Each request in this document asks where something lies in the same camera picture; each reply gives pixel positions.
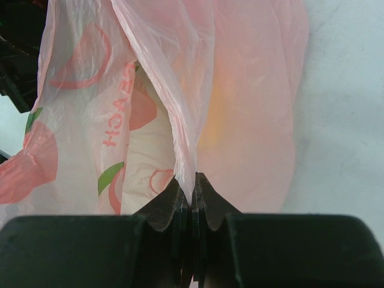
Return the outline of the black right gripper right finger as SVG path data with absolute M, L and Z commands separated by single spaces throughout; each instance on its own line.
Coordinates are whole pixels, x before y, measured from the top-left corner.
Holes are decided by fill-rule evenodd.
M 356 217 L 242 213 L 202 173 L 192 200 L 200 287 L 383 286 L 383 252 Z

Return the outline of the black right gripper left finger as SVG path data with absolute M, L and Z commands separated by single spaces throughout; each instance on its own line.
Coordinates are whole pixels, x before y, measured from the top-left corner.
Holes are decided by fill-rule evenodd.
M 128 216 L 24 216 L 1 229 L 2 287 L 188 287 L 188 205 L 173 179 Z

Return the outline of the yellow fake mango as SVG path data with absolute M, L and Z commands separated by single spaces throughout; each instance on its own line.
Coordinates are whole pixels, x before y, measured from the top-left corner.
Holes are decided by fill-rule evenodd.
M 230 140 L 233 125 L 231 106 L 235 92 L 233 76 L 222 74 L 214 77 L 208 114 L 198 144 L 199 149 L 218 148 Z

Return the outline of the pink plastic bag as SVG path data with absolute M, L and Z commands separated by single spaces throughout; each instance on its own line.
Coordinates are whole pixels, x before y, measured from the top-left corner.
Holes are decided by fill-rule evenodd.
M 277 212 L 295 166 L 302 1 L 49 1 L 37 99 L 1 165 L 1 221 L 132 214 L 204 173 L 243 212 Z M 216 75 L 235 78 L 230 140 L 199 149 Z

